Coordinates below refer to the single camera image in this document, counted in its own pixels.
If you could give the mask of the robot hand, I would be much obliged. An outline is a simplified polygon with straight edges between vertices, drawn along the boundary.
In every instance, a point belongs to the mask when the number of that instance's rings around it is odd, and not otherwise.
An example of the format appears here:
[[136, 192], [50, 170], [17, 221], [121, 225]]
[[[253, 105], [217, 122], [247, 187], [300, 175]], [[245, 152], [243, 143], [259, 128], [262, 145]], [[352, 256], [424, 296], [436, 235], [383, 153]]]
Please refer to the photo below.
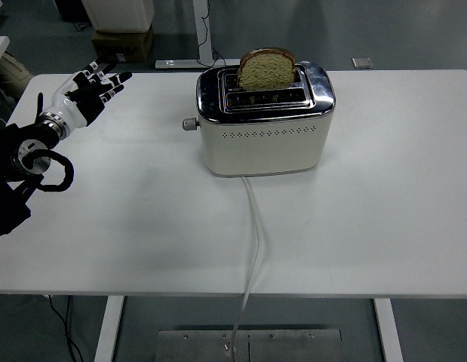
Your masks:
[[89, 126], [133, 76], [129, 71], [114, 73], [114, 68], [102, 58], [92, 61], [56, 90], [51, 105], [39, 116], [56, 122], [64, 133]]

